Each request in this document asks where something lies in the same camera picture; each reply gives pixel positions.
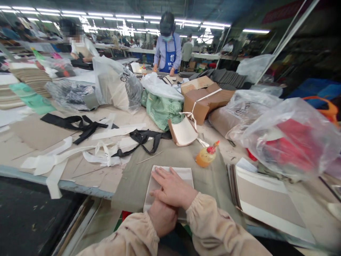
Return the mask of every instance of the black strap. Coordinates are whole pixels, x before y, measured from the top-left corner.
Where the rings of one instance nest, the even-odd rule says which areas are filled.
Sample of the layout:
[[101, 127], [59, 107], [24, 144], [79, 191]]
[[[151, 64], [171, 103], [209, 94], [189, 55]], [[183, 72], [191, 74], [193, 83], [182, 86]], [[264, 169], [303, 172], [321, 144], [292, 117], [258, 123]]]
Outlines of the black strap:
[[[117, 151], [116, 154], [112, 155], [111, 157], [114, 156], [127, 156], [133, 153], [140, 145], [142, 145], [143, 149], [148, 153], [148, 154], [154, 154], [159, 147], [161, 139], [172, 139], [172, 134], [170, 131], [165, 132], [165, 133], [160, 133], [160, 132], [155, 132], [155, 131], [150, 131], [150, 130], [135, 130], [131, 133], [129, 133], [129, 136], [138, 143], [138, 145], [133, 148], [130, 151], [127, 152], [122, 152], [121, 149]], [[148, 138], [152, 137], [154, 138], [153, 142], [153, 148], [152, 150], [148, 150], [143, 144], [145, 144], [148, 141]]]
[[[83, 140], [89, 138], [98, 127], [107, 128], [107, 124], [101, 124], [97, 122], [93, 122], [88, 118], [87, 116], [71, 116], [67, 118], [62, 118], [59, 116], [55, 116], [52, 114], [46, 114], [41, 118], [42, 121], [59, 126], [61, 128], [66, 128], [69, 130], [80, 130], [83, 131], [81, 135], [79, 135], [79, 138], [74, 141], [74, 144], [78, 145]], [[78, 127], [74, 126], [73, 123], [79, 122]]]

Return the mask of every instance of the orange glue bottle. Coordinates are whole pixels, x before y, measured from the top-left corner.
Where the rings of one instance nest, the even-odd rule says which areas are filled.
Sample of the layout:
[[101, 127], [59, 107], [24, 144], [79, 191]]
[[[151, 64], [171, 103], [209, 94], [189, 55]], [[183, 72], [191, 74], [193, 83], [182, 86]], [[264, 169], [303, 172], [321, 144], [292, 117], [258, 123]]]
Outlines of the orange glue bottle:
[[219, 141], [215, 142], [213, 146], [209, 146], [200, 150], [195, 157], [196, 163], [203, 168], [206, 168], [216, 158], [216, 147], [219, 145]]

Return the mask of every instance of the beige sleeve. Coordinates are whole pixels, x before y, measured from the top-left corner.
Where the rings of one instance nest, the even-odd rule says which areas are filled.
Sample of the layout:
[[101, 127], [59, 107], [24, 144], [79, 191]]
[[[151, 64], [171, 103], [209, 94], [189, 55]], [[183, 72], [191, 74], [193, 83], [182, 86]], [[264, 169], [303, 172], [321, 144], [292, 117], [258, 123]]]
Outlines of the beige sleeve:
[[251, 234], [236, 224], [216, 200], [199, 193], [186, 211], [193, 244], [202, 255], [271, 255]]
[[112, 235], [77, 256], [156, 256], [159, 237], [147, 212], [129, 215]]

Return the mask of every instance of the cardboard box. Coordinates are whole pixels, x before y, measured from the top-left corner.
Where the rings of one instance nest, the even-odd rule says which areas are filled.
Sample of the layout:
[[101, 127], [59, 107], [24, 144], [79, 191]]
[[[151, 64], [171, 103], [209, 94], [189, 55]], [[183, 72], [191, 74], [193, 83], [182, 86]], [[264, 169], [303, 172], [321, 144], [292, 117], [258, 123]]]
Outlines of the cardboard box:
[[[206, 89], [191, 90], [187, 92], [184, 94], [185, 102], [183, 112], [192, 112], [195, 101], [219, 89], [219, 85], [217, 83], [213, 83]], [[196, 123], [198, 125], [203, 125], [208, 114], [219, 107], [226, 106], [233, 94], [234, 91], [221, 90], [205, 99], [202, 99], [201, 101], [198, 101], [193, 110]]]
[[211, 79], [209, 79], [208, 76], [202, 76], [200, 78], [193, 79], [192, 81], [183, 83], [181, 85], [181, 93], [185, 95], [187, 92], [191, 90], [198, 90], [201, 88], [205, 88], [205, 87], [212, 85], [213, 83], [214, 82]]

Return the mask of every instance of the stick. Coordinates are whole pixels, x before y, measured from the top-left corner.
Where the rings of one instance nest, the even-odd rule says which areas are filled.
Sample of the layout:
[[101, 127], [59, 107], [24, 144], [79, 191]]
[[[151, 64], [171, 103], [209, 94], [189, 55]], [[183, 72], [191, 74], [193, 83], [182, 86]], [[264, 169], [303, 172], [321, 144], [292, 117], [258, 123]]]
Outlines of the stick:
[[151, 156], [150, 158], [147, 158], [147, 159], [145, 159], [145, 160], [143, 160], [143, 161], [141, 161], [141, 162], [138, 162], [138, 163], [136, 163], [136, 164], [140, 164], [140, 163], [142, 163], [142, 162], [144, 162], [144, 161], [147, 161], [147, 160], [149, 160], [149, 159], [151, 159], [151, 158], [153, 158], [153, 157], [155, 157], [155, 156], [161, 154], [162, 152], [163, 152], [163, 151], [161, 151], [160, 153], [157, 153], [156, 155]]

